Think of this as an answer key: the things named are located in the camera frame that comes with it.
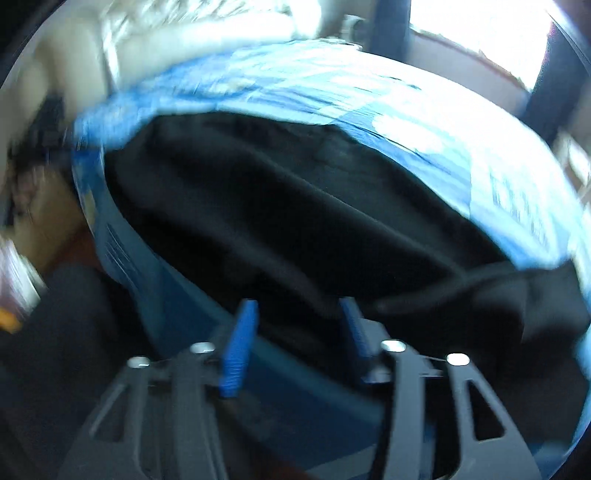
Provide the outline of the black pants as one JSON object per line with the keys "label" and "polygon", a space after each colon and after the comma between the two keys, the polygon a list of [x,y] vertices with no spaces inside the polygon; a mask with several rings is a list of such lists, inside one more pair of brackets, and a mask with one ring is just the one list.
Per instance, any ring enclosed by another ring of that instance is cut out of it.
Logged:
{"label": "black pants", "polygon": [[224,309],[329,368],[339,300],[431,356],[555,354],[590,315],[575,267],[521,271],[415,175],[335,126],[212,112],[152,119],[105,156],[124,219]]}

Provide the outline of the blue patterned bed sheet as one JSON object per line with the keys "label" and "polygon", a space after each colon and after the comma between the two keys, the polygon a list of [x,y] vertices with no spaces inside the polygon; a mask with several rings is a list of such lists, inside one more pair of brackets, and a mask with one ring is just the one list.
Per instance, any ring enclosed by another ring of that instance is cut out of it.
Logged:
{"label": "blue patterned bed sheet", "polygon": [[263,333],[235,398],[219,356],[224,309],[156,254],[108,190],[105,156],[152,119],[212,112],[335,126],[408,170],[483,231],[519,270],[575,267],[590,315],[585,213],[549,147],[479,95],[328,40],[246,47],[178,65],[73,125],[72,173],[97,255],[132,295],[155,356],[127,369],[97,429],[129,441],[139,472],[185,477],[553,479],[590,429],[590,325],[555,354],[496,350],[491,366],[431,356],[388,333],[392,380],[360,384]]}

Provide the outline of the dark blue right curtain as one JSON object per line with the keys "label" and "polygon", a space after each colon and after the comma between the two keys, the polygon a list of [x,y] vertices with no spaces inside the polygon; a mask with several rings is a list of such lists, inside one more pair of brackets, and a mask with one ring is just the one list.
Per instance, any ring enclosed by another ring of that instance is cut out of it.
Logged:
{"label": "dark blue right curtain", "polygon": [[370,30],[370,47],[385,49],[401,46],[408,35],[410,16],[410,0],[377,1]]}

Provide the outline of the bright window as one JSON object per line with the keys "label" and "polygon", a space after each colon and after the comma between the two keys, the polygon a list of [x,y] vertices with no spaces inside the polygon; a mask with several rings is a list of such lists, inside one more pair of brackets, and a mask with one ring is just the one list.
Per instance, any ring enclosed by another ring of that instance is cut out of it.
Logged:
{"label": "bright window", "polygon": [[476,54],[531,91],[552,20],[545,1],[425,0],[411,3],[410,25]]}

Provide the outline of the cream tufted leather headboard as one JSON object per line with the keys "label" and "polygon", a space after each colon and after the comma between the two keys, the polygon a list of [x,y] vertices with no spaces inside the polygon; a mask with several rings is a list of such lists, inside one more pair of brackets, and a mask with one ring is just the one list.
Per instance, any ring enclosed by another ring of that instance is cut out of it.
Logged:
{"label": "cream tufted leather headboard", "polygon": [[69,1],[35,55],[80,110],[190,59],[321,29],[317,1]]}

